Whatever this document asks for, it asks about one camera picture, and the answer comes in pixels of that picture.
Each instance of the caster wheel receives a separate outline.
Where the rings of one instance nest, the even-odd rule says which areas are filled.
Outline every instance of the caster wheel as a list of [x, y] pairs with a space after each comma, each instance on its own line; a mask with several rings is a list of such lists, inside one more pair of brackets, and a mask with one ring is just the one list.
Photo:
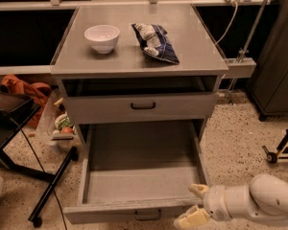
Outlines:
[[38, 228], [40, 227], [42, 224], [42, 219], [41, 217], [38, 217], [38, 218], [35, 218], [34, 221], [33, 221], [33, 226], [34, 228]]
[[267, 119], [267, 116], [266, 115], [263, 115], [263, 114], [261, 114], [261, 115], [259, 115], [259, 121], [260, 122], [264, 122], [264, 121], [266, 121], [266, 119]]
[[74, 154], [72, 155], [71, 160], [73, 160], [73, 161], [78, 161], [78, 158], [79, 158], [79, 155], [78, 155], [78, 153], [76, 152], [76, 153], [74, 153]]
[[273, 152], [269, 152], [267, 154], [267, 160], [269, 163], [275, 164], [275, 163], [277, 163], [277, 155]]

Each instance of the plastic bin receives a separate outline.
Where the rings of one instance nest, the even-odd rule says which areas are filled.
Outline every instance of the plastic bin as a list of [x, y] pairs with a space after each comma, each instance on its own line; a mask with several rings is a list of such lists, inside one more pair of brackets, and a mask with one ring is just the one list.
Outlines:
[[40, 117], [36, 128], [36, 138], [53, 150], [62, 152], [64, 150], [70, 150], [72, 147], [78, 147], [80, 145], [80, 140], [77, 134], [62, 134], [60, 140], [54, 139], [54, 131], [56, 129], [55, 121], [57, 117], [61, 115], [60, 110], [54, 106], [54, 103], [59, 99], [60, 91], [55, 89], [51, 93], [47, 105]]

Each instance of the red fabric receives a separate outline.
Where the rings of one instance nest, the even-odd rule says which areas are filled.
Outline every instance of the red fabric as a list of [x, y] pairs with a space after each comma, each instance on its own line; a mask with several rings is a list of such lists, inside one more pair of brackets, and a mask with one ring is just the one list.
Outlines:
[[51, 87], [44, 82], [29, 84], [12, 74], [5, 76], [2, 79], [1, 84], [5, 85], [9, 89], [9, 93], [28, 95], [36, 104], [41, 106], [41, 109], [27, 124], [31, 127], [37, 127], [40, 116], [47, 104], [48, 97], [51, 94]]

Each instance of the black bag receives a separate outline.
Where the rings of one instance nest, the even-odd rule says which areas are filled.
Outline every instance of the black bag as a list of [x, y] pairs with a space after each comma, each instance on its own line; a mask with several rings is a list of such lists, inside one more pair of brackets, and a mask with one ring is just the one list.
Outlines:
[[10, 94], [4, 85], [0, 85], [0, 122], [7, 122], [10, 118], [18, 120], [34, 104], [34, 100], [23, 94]]

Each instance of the power cord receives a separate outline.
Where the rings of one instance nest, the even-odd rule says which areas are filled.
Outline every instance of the power cord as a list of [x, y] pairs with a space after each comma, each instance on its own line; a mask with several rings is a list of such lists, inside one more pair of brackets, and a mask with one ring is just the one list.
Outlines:
[[220, 37], [220, 39], [219, 39], [214, 45], [219, 44], [219, 42], [222, 41], [222, 39], [223, 39], [223, 38], [226, 36], [226, 34], [228, 33], [228, 30], [229, 30], [229, 28], [230, 28], [230, 26], [231, 26], [231, 24], [232, 24], [232, 22], [233, 22], [233, 20], [234, 20], [234, 18], [235, 18], [235, 16], [236, 16], [236, 14], [237, 14], [237, 11], [238, 11], [238, 7], [239, 7], [239, 6], [238, 6], [238, 1], [234, 1], [234, 7], [235, 7], [234, 13], [233, 13], [233, 16], [232, 16], [229, 24], [228, 24], [227, 29], [225, 30], [225, 32], [223, 33], [223, 35]]
[[[23, 129], [22, 129], [22, 127], [20, 126], [20, 124], [19, 124], [16, 120], [14, 120], [13, 118], [11, 118], [11, 117], [10, 117], [10, 120], [11, 120], [14, 124], [16, 124], [17, 127], [20, 129], [20, 131], [21, 131], [21, 133], [23, 134], [23, 136], [25, 137], [25, 139], [26, 139], [26, 141], [27, 141], [30, 149], [32, 150], [33, 154], [35, 155], [36, 160], [37, 160], [39, 166], [40, 166], [41, 169], [46, 173], [46, 171], [44, 170], [44, 168], [43, 168], [40, 160], [39, 160], [38, 157], [37, 157], [37, 154], [36, 154], [35, 150], [33, 149], [33, 146], [32, 146], [32, 144], [31, 144], [31, 142], [29, 141], [27, 135], [26, 135], [25, 132], [23, 131]], [[64, 223], [64, 228], [65, 228], [65, 230], [67, 230], [67, 225], [66, 225], [64, 213], [63, 213], [63, 210], [62, 210], [62, 208], [61, 208], [60, 201], [59, 201], [59, 198], [58, 198], [58, 196], [57, 196], [57, 193], [56, 193], [55, 189], [54, 189], [54, 196], [55, 196], [56, 201], [57, 201], [57, 203], [58, 203], [58, 205], [59, 205], [59, 208], [60, 208], [60, 215], [61, 215], [61, 218], [62, 218], [63, 223]]]

